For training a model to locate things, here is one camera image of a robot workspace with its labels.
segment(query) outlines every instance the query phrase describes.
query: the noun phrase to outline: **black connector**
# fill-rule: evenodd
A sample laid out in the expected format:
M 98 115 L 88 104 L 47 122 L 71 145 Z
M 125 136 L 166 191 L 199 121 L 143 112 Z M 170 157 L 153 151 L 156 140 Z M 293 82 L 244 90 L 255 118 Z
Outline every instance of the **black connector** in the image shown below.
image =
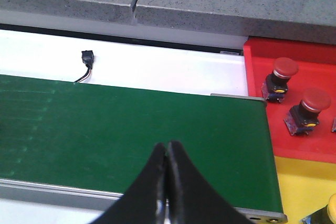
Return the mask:
M 82 51 L 82 61 L 85 64 L 85 66 L 88 68 L 88 70 L 86 71 L 86 73 L 81 78 L 79 78 L 75 82 L 82 82 L 82 81 L 89 78 L 89 76 L 91 74 L 92 67 L 93 67 L 93 62 L 95 60 L 94 58 L 95 57 L 93 55 L 92 50 Z
M 93 55 L 93 51 L 89 50 L 89 51 L 82 51 L 82 60 L 83 63 L 85 64 L 85 66 L 87 66 L 88 69 L 92 69 L 93 67 L 93 62 L 94 62 L 94 55 Z

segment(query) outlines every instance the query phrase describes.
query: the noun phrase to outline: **white surface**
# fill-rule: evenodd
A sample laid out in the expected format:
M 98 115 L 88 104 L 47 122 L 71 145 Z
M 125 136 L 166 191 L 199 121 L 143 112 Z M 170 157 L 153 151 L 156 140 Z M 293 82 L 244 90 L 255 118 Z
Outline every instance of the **white surface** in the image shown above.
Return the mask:
M 1 224 L 85 224 L 101 211 L 0 199 Z
M 247 95 L 244 58 L 207 52 L 0 30 L 0 74 L 74 81 L 86 72 L 82 50 L 93 50 L 88 83 L 173 92 Z M 99 211 L 0 199 L 0 223 L 87 223 Z

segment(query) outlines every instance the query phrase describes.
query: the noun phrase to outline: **electrical cable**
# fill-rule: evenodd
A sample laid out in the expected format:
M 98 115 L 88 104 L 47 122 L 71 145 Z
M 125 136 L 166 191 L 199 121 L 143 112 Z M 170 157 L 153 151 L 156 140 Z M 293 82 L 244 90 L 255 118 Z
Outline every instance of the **electrical cable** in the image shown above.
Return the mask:
M 91 69 L 88 68 L 88 70 L 86 71 L 86 73 L 81 77 L 79 78 L 78 80 L 76 80 L 75 82 L 81 82 L 81 81 L 84 81 L 86 80 L 91 74 Z

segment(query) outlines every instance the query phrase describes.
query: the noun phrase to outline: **red tray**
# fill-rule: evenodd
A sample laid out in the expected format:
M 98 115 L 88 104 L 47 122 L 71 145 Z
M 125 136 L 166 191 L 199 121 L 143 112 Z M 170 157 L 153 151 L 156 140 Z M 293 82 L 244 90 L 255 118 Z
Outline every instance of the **red tray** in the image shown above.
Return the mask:
M 248 93 L 262 97 L 261 84 L 278 57 L 289 57 L 299 72 L 288 82 L 283 103 L 268 103 L 266 111 L 274 154 L 281 157 L 336 163 L 336 46 L 278 39 L 251 38 L 244 44 Z M 330 108 L 319 115 L 320 124 L 308 136 L 291 136 L 283 121 L 289 109 L 299 104 L 305 88 L 316 87 L 331 96 Z

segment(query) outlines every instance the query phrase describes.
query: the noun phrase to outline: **screw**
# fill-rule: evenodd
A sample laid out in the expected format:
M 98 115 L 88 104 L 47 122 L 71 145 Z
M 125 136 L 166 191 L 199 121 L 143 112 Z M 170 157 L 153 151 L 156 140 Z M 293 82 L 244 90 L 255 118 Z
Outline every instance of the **screw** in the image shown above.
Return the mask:
M 281 220 L 278 220 L 278 219 L 269 219 L 269 220 L 267 220 L 267 222 L 269 222 L 269 223 L 280 223 Z

